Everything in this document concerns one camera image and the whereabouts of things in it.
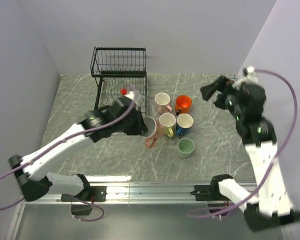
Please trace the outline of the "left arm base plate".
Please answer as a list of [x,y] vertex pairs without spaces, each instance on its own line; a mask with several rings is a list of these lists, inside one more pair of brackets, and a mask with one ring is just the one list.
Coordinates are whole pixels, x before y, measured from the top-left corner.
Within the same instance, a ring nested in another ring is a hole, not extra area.
[[68,194],[62,194],[60,200],[62,202],[78,202],[78,200],[85,202],[105,202],[106,195],[106,186],[91,186],[89,191],[85,190],[84,193],[80,193],[75,197]]

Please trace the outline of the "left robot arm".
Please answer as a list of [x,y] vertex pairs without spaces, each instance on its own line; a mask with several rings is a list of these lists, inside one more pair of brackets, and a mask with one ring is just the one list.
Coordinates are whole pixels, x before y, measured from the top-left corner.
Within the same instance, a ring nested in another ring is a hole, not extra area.
[[147,132],[141,105],[142,97],[129,92],[111,105],[88,111],[62,135],[41,149],[23,157],[9,159],[15,178],[26,201],[40,199],[47,193],[74,196],[79,201],[91,195],[91,186],[83,174],[60,175],[51,169],[75,152],[110,137],[113,133],[138,136]]

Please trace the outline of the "yellow-green faceted mug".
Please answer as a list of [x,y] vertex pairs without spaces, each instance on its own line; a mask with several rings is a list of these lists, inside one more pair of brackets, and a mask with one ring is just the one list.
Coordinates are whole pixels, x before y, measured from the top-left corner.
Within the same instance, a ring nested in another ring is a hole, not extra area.
[[159,122],[163,126],[164,134],[169,138],[173,138],[176,117],[172,113],[166,112],[159,117]]

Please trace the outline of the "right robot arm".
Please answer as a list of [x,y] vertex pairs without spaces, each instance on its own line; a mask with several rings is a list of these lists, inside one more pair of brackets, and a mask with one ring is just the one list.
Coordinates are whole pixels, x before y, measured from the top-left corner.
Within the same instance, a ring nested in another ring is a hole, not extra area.
[[205,101],[216,91],[219,94],[214,105],[235,118],[257,188],[249,193],[232,176],[222,174],[212,178],[210,195],[216,200],[230,200],[243,212],[247,226],[254,232],[300,222],[300,211],[295,209],[283,181],[275,129],[263,116],[265,89],[254,78],[235,82],[225,76],[200,88]]

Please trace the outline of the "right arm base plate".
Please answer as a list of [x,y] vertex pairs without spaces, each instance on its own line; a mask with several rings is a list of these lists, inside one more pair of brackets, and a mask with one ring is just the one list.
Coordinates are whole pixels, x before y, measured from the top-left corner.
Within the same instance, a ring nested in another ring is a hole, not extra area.
[[226,200],[224,196],[213,193],[210,185],[195,185],[194,190],[190,192],[190,195],[194,196],[197,202]]

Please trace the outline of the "salmon floral mug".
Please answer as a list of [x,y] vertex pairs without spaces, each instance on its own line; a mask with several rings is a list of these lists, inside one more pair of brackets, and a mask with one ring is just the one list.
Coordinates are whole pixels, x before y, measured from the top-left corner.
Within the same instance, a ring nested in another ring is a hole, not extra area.
[[142,133],[141,136],[146,138],[145,147],[150,149],[156,144],[157,140],[164,135],[165,130],[160,122],[153,117],[146,116],[143,122],[147,127],[147,131]]

